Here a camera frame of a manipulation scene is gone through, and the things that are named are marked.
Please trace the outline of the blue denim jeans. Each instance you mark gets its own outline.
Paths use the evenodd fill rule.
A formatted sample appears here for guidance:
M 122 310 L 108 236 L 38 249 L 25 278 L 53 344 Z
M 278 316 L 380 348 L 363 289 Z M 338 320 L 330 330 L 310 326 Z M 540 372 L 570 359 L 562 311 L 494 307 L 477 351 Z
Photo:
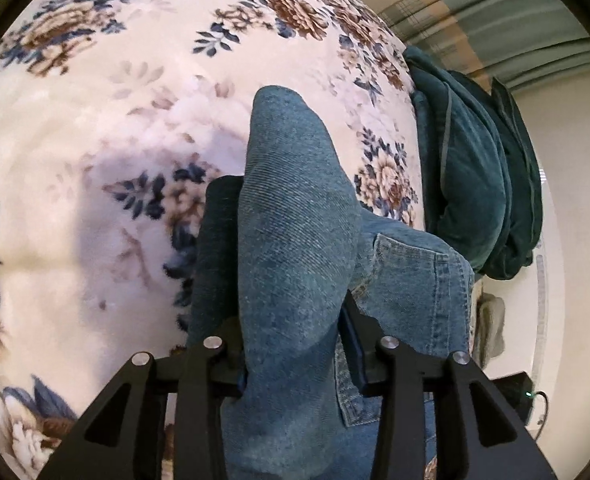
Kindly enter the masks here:
M 207 188 L 187 315 L 198 344 L 239 313 L 249 377 L 222 410 L 229 477 L 368 478 L 381 404 L 351 381 L 337 335 L 344 298 L 444 358 L 470 344 L 473 279 L 440 238 L 358 203 L 295 91 L 260 89 L 244 174 Z

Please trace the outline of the black device with green light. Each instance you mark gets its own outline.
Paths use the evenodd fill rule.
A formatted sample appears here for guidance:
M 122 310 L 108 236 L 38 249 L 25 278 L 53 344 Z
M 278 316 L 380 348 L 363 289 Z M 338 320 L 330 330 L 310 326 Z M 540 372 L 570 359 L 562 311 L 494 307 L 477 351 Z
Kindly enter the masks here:
M 508 404 L 516 411 L 525 426 L 528 425 L 532 404 L 534 404 L 534 383 L 526 372 L 494 378 L 493 385 L 498 388 Z

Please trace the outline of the white bed headboard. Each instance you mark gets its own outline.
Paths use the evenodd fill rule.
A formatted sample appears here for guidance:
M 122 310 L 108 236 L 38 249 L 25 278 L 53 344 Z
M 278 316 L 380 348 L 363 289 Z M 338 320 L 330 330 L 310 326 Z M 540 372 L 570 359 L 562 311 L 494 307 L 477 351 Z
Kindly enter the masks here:
M 560 229 L 550 182 L 540 170 L 543 223 L 534 250 L 537 283 L 537 330 L 531 378 L 552 401 L 562 360 L 565 330 L 565 269 Z

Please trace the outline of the dark teal plush blanket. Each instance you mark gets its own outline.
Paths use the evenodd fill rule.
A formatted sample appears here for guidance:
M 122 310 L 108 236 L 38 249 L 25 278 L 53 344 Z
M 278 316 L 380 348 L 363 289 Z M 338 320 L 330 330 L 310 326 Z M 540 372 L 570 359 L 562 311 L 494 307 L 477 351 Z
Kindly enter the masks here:
M 474 271 L 508 281 L 534 259 L 543 226 L 538 159 L 508 87 L 406 48 L 414 90 L 425 228 Z

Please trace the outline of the floral fleece bed blanket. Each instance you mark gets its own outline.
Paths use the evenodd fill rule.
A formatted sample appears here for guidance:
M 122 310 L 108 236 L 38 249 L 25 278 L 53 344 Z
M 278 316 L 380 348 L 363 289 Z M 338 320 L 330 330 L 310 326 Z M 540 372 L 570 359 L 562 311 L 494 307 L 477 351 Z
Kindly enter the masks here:
M 402 42 L 362 0 L 32 0 L 0 39 L 0 456 L 33 479 L 139 350 L 184 342 L 208 183 L 298 92 L 361 205 L 424 224 Z

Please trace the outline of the green striped right curtain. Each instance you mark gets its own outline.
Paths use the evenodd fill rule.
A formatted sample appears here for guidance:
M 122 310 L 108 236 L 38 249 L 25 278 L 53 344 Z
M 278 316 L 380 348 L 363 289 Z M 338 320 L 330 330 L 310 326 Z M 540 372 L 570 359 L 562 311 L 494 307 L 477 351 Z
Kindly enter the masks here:
M 489 89 L 590 72 L 590 35 L 562 0 L 399 0 L 380 17 L 407 46 Z

